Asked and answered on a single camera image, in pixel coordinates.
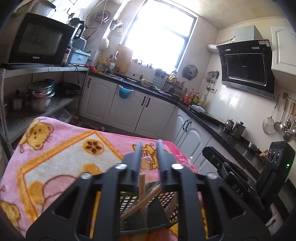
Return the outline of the chopsticks pair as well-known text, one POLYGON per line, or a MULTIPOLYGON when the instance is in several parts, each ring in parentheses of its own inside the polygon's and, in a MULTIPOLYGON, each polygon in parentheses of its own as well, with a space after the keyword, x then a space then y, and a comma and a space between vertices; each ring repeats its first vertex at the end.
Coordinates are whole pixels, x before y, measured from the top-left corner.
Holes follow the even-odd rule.
POLYGON ((152 200, 152 198, 156 197, 162 190, 162 185, 159 183, 157 185, 154 185, 150 192, 146 193, 145 185, 145 173, 140 173, 138 179, 138 203, 133 205, 128 211, 120 216, 121 221, 124 221, 125 219, 136 213, 138 210, 144 208, 149 203, 149 201, 152 200))

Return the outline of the white kitchen base cabinets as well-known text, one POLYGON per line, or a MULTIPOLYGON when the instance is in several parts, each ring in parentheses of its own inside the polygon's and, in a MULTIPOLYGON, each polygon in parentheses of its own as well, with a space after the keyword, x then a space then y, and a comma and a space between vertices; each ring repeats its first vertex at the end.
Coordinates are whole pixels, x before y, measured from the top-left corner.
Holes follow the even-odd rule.
POLYGON ((202 155, 204 147, 214 147, 247 174, 259 177, 263 168, 258 155, 244 142, 226 137, 222 126, 213 124, 212 118, 190 112, 154 90, 119 77, 81 74, 79 79, 83 85, 80 115, 97 130, 170 141, 201 174, 216 171, 202 155), (119 85, 134 92, 122 99, 119 85))

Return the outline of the pink cartoon bear blanket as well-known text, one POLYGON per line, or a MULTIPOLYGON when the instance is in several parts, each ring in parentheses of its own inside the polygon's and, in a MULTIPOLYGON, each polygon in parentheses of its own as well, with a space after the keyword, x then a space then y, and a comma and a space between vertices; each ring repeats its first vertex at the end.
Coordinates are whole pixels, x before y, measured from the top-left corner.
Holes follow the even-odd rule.
POLYGON ((159 179, 156 140, 95 131, 44 116, 26 129, 1 164, 1 209, 20 237, 82 173, 106 172, 142 143, 140 171, 159 179))

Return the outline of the metal kettle on counter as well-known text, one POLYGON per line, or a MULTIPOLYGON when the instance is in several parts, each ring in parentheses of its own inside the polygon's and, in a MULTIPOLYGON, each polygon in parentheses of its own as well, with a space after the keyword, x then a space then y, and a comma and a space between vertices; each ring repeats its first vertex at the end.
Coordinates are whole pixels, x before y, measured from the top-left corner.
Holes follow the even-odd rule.
POLYGON ((245 130, 245 126, 243 122, 238 123, 228 119, 224 124, 224 130, 227 133, 230 133, 233 137, 240 139, 245 130))

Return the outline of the hanging strainer ladle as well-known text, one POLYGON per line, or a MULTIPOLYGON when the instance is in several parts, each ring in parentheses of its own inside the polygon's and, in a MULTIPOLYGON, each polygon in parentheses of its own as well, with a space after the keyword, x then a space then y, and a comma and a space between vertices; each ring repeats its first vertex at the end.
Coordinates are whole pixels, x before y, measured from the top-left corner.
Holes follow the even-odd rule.
POLYGON ((278 101, 279 101, 279 96, 276 99, 275 105, 273 107, 273 111, 271 113, 271 116, 267 117, 263 122, 262 122, 262 129, 264 131, 265 134, 272 134, 274 132, 274 120, 273 120, 273 114, 274 111, 278 105, 278 101))

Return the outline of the green plastic utensil basket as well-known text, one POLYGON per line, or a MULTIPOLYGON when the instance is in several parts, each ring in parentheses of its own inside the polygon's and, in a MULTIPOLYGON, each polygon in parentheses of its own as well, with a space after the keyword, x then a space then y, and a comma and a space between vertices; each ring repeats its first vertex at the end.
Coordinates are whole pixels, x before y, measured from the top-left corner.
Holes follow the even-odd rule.
MULTIPOLYGON (((158 181, 149 182, 146 186, 148 191, 156 187, 158 181)), ((168 228, 178 222, 178 203, 169 216, 167 211, 171 201, 174 201, 177 192, 161 192, 153 197, 144 208, 144 216, 141 210, 120 221, 120 235, 135 235, 141 232, 152 232, 160 228, 168 228)), ((138 191, 121 192, 120 214, 124 214, 138 203, 138 191)))

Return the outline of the black range hood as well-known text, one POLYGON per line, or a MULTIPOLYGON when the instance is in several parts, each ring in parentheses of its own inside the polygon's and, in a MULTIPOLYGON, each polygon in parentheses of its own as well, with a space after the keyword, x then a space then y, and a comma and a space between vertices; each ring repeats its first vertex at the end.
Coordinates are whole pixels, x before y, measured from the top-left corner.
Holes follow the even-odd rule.
POLYGON ((223 85, 274 99, 273 52, 269 40, 249 40, 217 46, 223 85))

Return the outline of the stainless steel pot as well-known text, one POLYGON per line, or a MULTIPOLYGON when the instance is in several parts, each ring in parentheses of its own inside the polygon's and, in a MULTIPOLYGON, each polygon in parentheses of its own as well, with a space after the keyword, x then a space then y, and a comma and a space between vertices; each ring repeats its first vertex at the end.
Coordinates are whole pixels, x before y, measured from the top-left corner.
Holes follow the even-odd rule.
POLYGON ((54 84, 50 81, 37 81, 27 86, 27 100, 31 111, 43 113, 51 104, 52 97, 55 95, 54 84))

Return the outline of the blue hanging plastic bin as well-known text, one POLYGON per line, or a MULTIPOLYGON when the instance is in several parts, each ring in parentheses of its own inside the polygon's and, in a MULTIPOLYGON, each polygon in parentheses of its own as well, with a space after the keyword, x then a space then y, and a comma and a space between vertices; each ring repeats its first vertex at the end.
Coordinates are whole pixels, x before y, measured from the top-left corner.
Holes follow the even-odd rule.
POLYGON ((130 96, 130 94, 134 92, 133 89, 124 87, 122 85, 119 85, 118 88, 119 88, 119 97, 122 99, 127 99, 130 96))

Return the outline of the blue plastic storage box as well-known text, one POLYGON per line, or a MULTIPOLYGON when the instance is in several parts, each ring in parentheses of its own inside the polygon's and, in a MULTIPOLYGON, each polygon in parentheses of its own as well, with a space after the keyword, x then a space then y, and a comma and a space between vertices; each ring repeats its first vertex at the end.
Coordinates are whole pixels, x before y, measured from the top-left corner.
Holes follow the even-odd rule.
POLYGON ((68 58, 68 65, 84 66, 91 54, 83 52, 79 49, 72 48, 68 58))

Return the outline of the wooden cutting board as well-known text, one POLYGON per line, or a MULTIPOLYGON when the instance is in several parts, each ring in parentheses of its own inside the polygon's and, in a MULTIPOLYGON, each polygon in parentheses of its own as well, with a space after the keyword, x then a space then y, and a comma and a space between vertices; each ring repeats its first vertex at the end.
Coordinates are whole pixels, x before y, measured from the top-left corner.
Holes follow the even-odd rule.
POLYGON ((132 49, 118 44, 116 51, 118 52, 116 57, 116 71, 125 74, 132 60, 132 49))

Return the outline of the black microwave oven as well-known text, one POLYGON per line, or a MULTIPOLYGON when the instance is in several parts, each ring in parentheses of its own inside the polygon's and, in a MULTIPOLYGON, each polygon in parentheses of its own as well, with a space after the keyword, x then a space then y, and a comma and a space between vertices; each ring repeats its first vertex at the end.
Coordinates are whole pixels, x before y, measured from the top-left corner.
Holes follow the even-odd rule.
POLYGON ((60 66, 74 31, 34 13, 11 18, 1 30, 1 64, 60 66))

